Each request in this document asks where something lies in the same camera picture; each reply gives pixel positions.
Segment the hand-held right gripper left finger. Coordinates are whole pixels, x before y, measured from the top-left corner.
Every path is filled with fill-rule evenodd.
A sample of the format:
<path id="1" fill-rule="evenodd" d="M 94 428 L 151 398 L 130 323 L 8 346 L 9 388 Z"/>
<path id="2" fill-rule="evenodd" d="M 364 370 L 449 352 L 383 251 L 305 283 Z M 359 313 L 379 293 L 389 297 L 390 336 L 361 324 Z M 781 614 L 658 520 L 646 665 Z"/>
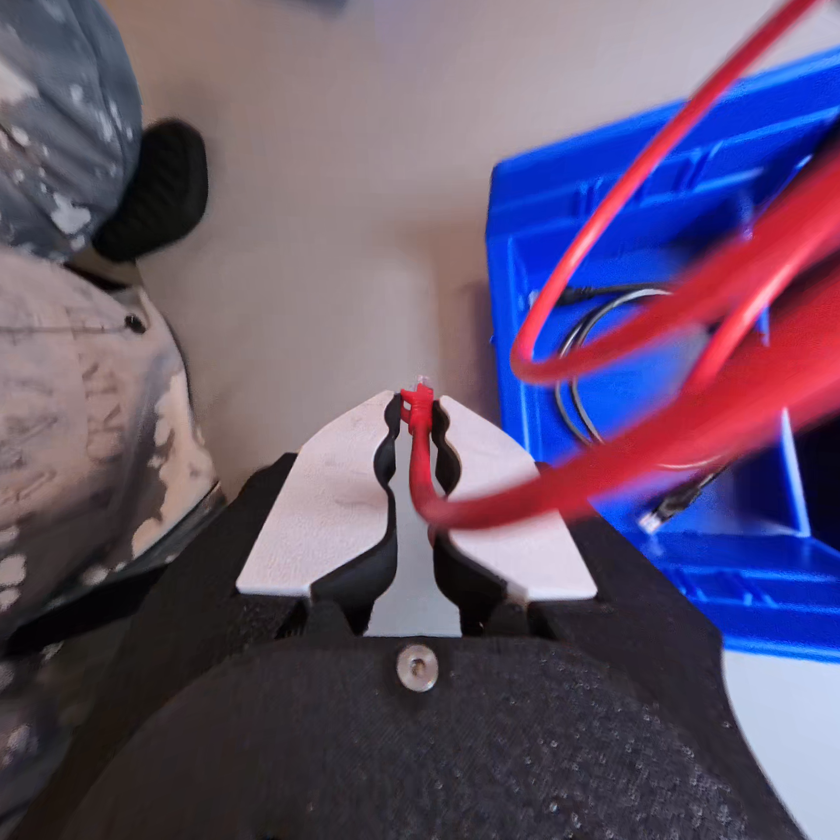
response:
<path id="1" fill-rule="evenodd" d="M 236 580 L 241 595 L 335 604 L 363 635 L 396 577 L 395 441 L 402 402 L 379 392 L 299 449 Z"/>

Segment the person's left forearm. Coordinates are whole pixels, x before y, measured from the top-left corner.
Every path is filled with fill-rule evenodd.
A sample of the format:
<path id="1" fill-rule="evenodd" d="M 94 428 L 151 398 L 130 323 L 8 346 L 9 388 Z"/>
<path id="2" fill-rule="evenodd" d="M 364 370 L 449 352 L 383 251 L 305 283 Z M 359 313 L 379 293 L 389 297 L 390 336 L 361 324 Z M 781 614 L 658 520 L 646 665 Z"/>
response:
<path id="1" fill-rule="evenodd" d="M 142 100 L 97 1 L 1 2 L 2 245 L 64 263 L 117 211 Z"/>

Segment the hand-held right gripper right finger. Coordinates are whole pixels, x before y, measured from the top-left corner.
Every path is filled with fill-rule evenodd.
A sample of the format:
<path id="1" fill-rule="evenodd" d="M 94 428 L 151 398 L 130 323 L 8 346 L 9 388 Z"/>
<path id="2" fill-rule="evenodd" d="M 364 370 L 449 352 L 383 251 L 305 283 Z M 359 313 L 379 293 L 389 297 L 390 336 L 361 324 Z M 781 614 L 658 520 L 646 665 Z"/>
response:
<path id="1" fill-rule="evenodd" d="M 447 501 L 492 495 L 539 477 L 530 453 L 497 425 L 449 396 L 433 407 L 434 476 Z M 460 632 L 479 636 L 498 606 L 586 602 L 595 581 L 557 511 L 507 526 L 440 532 L 437 588 L 458 609 Z"/>

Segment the blue plastic bin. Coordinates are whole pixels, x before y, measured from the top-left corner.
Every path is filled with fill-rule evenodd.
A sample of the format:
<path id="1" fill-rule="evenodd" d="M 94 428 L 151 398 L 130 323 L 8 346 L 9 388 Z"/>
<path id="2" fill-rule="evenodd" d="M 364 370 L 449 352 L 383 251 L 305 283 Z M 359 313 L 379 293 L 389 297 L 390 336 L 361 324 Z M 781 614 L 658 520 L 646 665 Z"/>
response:
<path id="1" fill-rule="evenodd" d="M 681 108 L 639 112 L 501 161 L 486 225 L 491 317 L 503 430 L 535 459 L 579 453 L 582 426 L 568 386 L 527 385 L 509 355 L 531 305 L 583 223 L 637 154 Z M 654 169 L 569 282 L 597 289 L 671 285 L 685 268 L 749 224 L 800 173 L 834 129 L 838 47 L 734 86 Z M 802 486 L 815 455 L 786 415 L 771 446 L 730 466 L 682 512 L 649 533 L 638 522 L 669 484 L 658 473 L 593 505 L 718 628 L 727 648 L 838 662 L 838 536 L 815 517 Z"/>

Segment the person's grey splattered hoodie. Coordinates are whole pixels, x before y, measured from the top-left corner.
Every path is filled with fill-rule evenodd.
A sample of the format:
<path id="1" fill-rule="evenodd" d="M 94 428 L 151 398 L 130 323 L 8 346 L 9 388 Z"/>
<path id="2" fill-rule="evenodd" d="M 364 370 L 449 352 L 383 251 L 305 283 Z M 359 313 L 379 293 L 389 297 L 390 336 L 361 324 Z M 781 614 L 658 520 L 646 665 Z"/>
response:
<path id="1" fill-rule="evenodd" d="M 65 758 L 131 615 L 224 504 L 145 292 L 3 249 L 2 838 Z"/>

